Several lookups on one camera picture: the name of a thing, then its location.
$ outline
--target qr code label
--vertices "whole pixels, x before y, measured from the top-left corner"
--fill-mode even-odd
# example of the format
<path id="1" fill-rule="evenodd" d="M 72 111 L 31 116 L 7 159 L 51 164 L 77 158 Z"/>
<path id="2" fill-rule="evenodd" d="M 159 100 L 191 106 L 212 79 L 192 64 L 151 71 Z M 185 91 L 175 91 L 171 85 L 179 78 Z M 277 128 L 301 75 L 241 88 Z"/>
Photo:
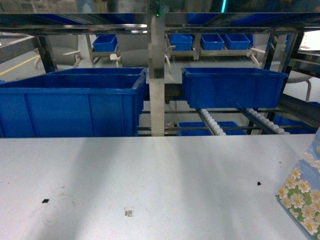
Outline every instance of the qr code label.
<path id="1" fill-rule="evenodd" d="M 134 212 L 135 212 L 135 209 L 133 206 L 124 208 L 124 215 L 127 217 L 133 217 Z"/>

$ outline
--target stainless steel frame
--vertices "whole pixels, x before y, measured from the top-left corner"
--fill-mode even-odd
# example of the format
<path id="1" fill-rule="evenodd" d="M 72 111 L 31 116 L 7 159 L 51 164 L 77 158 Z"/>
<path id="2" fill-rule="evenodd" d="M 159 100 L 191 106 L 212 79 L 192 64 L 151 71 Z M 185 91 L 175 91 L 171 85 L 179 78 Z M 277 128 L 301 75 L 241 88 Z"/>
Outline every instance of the stainless steel frame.
<path id="1" fill-rule="evenodd" d="M 317 8 L 306 6 L 305 9 L 295 9 L 294 3 L 286 6 L 282 4 L 270 6 L 259 1 L 230 0 L 226 5 L 223 2 L 223 0 L 88 0 L 86 2 L 0 0 L 0 13 L 3 13 L 0 14 L 0 31 L 39 36 L 30 38 L 31 44 L 26 48 L 39 48 L 46 72 L 56 70 L 52 61 L 50 43 L 44 37 L 46 35 L 148 34 L 152 134 L 163 136 L 164 101 L 175 99 L 177 96 L 170 93 L 170 96 L 162 94 L 156 97 L 154 94 L 154 92 L 163 93 L 164 90 L 166 92 L 168 90 L 164 83 L 165 33 L 195 34 L 194 51 L 185 53 L 193 56 L 195 60 L 199 59 L 201 54 L 207 56 L 231 54 L 229 51 L 219 53 L 203 51 L 200 48 L 201 34 L 271 34 L 268 44 L 270 49 L 273 49 L 271 46 L 275 47 L 277 43 L 276 35 L 293 34 L 285 50 L 280 70 L 289 72 L 294 68 L 313 72 L 315 75 L 319 74 L 317 62 L 312 61 L 310 64 L 310 61 L 297 57 L 289 60 L 290 56 L 295 56 L 298 51 L 297 45 L 301 39 L 301 33 L 320 30 L 320 14 L 315 12 Z M 24 50 L 16 51 L 15 47 L 7 46 L 6 50 L 0 48 L 0 51 L 6 52 L 6 55 L 3 54 L 0 57 L 0 62 L 4 62 L 9 59 L 9 56 L 13 56 L 13 52 L 18 55 Z M 232 55 L 238 54 L 242 52 L 233 52 Z M 266 69 L 271 64 L 272 56 L 273 51 L 268 49 L 263 64 Z M 303 107 L 299 105 L 297 112 L 304 115 L 299 109 Z"/>

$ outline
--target metal post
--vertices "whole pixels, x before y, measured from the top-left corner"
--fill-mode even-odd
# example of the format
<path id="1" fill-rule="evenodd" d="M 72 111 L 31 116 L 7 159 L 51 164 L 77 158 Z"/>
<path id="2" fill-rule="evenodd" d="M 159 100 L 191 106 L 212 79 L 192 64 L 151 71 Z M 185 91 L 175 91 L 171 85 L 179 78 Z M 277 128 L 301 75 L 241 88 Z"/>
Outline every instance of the metal post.
<path id="1" fill-rule="evenodd" d="M 92 56 L 92 46 L 91 46 L 90 35 L 86 34 L 85 35 L 85 39 L 86 39 L 86 44 L 88 45 L 90 60 L 91 60 L 92 63 L 94 63 L 95 58 Z"/>
<path id="2" fill-rule="evenodd" d="M 165 0 L 146 0 L 152 136 L 165 135 Z"/>
<path id="3" fill-rule="evenodd" d="M 46 73 L 52 73 L 58 70 L 54 61 L 55 56 L 53 54 L 49 38 L 46 36 L 38 36 L 39 41 L 39 54 Z"/>
<path id="4" fill-rule="evenodd" d="M 196 33 L 194 38 L 194 45 L 193 45 L 193 60 L 197 61 L 200 57 L 200 48 L 201 48 L 201 34 Z"/>
<path id="5" fill-rule="evenodd" d="M 275 55 L 277 43 L 278 43 L 278 36 L 270 34 L 268 43 L 266 45 L 262 66 L 261 66 L 262 69 L 267 69 L 267 70 L 270 69 L 271 62 Z"/>
<path id="6" fill-rule="evenodd" d="M 290 34 L 288 43 L 285 46 L 284 55 L 282 56 L 278 72 L 286 73 L 288 75 L 290 74 L 292 68 L 288 66 L 289 61 L 291 58 L 295 58 L 295 55 L 297 55 L 303 38 L 304 38 L 303 32 Z M 282 84 L 281 92 L 284 91 L 287 81 L 288 81 L 288 78 L 285 78 Z"/>

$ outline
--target white table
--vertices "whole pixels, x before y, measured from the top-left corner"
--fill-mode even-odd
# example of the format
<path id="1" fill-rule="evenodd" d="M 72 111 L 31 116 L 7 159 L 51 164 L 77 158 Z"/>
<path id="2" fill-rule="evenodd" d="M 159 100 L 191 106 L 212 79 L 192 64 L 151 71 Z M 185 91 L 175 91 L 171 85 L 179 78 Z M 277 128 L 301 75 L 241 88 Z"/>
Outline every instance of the white table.
<path id="1" fill-rule="evenodd" d="M 0 139 L 0 239 L 306 239 L 275 194 L 313 138 Z"/>

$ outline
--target blue storage crate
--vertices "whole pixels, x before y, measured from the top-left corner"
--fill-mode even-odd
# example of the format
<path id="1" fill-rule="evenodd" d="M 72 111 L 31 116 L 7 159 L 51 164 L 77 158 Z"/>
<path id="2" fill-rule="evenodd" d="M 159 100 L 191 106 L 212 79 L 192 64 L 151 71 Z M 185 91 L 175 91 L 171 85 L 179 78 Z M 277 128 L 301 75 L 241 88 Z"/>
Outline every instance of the blue storage crate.
<path id="1" fill-rule="evenodd" d="M 201 46 L 203 50 L 221 50 L 225 42 L 218 34 L 203 34 Z"/>
<path id="2" fill-rule="evenodd" d="M 258 68 L 182 68 L 191 108 L 275 108 L 285 73 Z"/>
<path id="3" fill-rule="evenodd" d="M 175 45 L 173 51 L 190 51 L 192 36 L 188 34 L 170 34 L 170 44 Z"/>
<path id="4" fill-rule="evenodd" d="M 310 102 L 317 106 L 320 106 L 318 102 Z M 279 126 L 308 126 L 303 121 L 296 121 L 289 118 L 285 118 L 280 116 L 279 114 L 275 114 L 273 118 L 273 122 Z M 314 129 L 285 129 L 286 132 L 290 134 L 315 134 L 317 132 L 317 128 Z"/>
<path id="5" fill-rule="evenodd" d="M 113 52 L 118 44 L 115 34 L 99 35 L 93 42 L 95 52 Z"/>
<path id="6" fill-rule="evenodd" d="M 250 44 L 244 34 L 223 34 L 221 37 L 229 50 L 245 50 Z"/>
<path id="7" fill-rule="evenodd" d="M 104 75 L 146 75 L 147 69 L 143 67 L 113 67 L 113 68 L 70 68 L 54 71 L 49 74 L 104 74 Z"/>
<path id="8" fill-rule="evenodd" d="M 253 34 L 245 34 L 246 38 L 250 41 L 251 46 L 254 46 L 254 35 Z"/>
<path id="9" fill-rule="evenodd" d="M 0 137 L 137 134 L 144 75 L 46 74 L 0 84 Z"/>
<path id="10" fill-rule="evenodd" d="M 234 121 L 218 121 L 220 127 L 238 127 Z M 202 121 L 199 122 L 178 122 L 178 127 L 204 127 L 205 124 Z M 225 130 L 227 135 L 246 135 L 242 130 Z M 177 132 L 178 136 L 210 136 L 208 130 L 179 130 Z"/>
<path id="11" fill-rule="evenodd" d="M 143 67 L 116 67 L 116 68 L 70 68 L 67 70 L 54 71 L 49 74 L 54 75 L 86 75 L 86 74 L 98 74 L 98 75 L 144 75 L 146 78 L 147 69 Z M 143 85 L 139 89 L 139 104 L 138 104 L 138 113 L 142 114 L 144 109 L 144 96 L 146 92 L 146 85 Z"/>

